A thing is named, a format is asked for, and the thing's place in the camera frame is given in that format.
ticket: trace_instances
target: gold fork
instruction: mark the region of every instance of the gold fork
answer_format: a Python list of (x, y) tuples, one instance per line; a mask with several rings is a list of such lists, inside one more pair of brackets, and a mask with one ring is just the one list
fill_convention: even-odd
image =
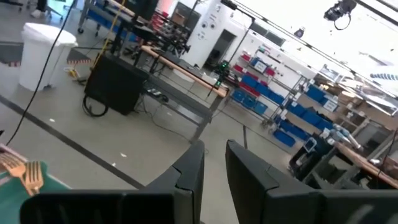
[(25, 183), (29, 189), (34, 189), (37, 194), (39, 189), (43, 187), (43, 174), (39, 161), (26, 163)]
[(33, 196), (31, 189), (26, 186), (23, 178), (26, 171), (25, 164), (14, 155), (6, 152), (0, 154), (0, 163), (7, 169), (11, 176), (18, 177), (29, 196)]

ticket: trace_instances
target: doorway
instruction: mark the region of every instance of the doorway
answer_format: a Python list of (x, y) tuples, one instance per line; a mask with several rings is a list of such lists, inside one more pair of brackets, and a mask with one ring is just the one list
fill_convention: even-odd
[(213, 50), (211, 50), (204, 67), (206, 69), (213, 70), (224, 57), (226, 51), (229, 49), (235, 38), (236, 36), (234, 34), (227, 30), (223, 30), (214, 45)]

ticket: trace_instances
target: white trash bin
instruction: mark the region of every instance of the white trash bin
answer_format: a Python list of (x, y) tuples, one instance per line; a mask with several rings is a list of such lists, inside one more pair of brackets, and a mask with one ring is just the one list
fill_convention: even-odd
[[(57, 27), (30, 22), (25, 23), (22, 31), (24, 51), (19, 75), (20, 85), (31, 91), (36, 89), (51, 46), (59, 32), (60, 29)], [(76, 37), (63, 30), (47, 63), (39, 91), (43, 90), (47, 85), (55, 86), (57, 84), (59, 76), (63, 75), (63, 68), (67, 66), (70, 49), (76, 46)]]

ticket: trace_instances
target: gray floor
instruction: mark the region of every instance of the gray floor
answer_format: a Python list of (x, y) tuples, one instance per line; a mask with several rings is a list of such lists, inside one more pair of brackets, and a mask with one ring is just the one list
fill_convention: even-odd
[[(66, 28), (72, 34), (76, 34), (78, 18), (79, 12), (73, 11)], [(59, 25), (56, 16), (53, 16), (52, 21), (34, 20), (27, 11), (18, 14), (15, 7), (0, 5), (0, 40), (22, 40), (21, 30), (27, 21)], [(85, 33), (77, 36), (81, 46), (100, 42), (100, 37), (94, 37), (94, 29), (95, 23), (88, 21)], [(101, 30), (100, 36), (105, 36), (107, 32)], [(88, 73), (87, 65), (76, 68), (82, 75)], [(18, 85), (18, 75), (18, 68), (0, 65), (0, 95), (24, 108), (32, 92)], [(62, 78), (62, 84), (39, 92), (29, 112), (140, 183), (146, 185), (151, 182), (188, 148), (189, 143), (185, 138), (158, 128), (144, 113), (121, 116), (110, 111), (102, 118), (89, 118), (81, 109), (83, 88), (73, 83), (63, 71), (57, 71), (54, 75)], [(190, 88), (189, 95), (208, 103), (208, 92), (202, 87), (192, 86), (173, 74), (164, 78), (182, 91), (187, 92), (185, 89)], [(159, 106), (149, 98), (145, 98), (145, 103), (151, 112)], [(244, 144), (245, 125), (248, 149), (282, 172), (287, 172), (287, 161), (292, 150), (268, 136), (267, 131), (260, 127), (260, 121), (242, 108), (231, 104), (225, 108), (222, 105), (221, 109), (223, 112), (214, 118), (200, 138), (208, 149), (201, 220), (205, 223), (234, 224), (238, 220), (228, 188), (224, 161), (227, 139)], [(10, 138), (19, 118), (17, 113), (0, 104), (0, 129), (6, 130), (0, 138), (1, 142)], [(186, 138), (195, 131), (192, 123), (167, 108), (159, 109), (154, 120)], [(74, 189), (133, 189), (28, 120), (23, 122), (11, 147), (29, 159), (45, 161), (54, 176)]]

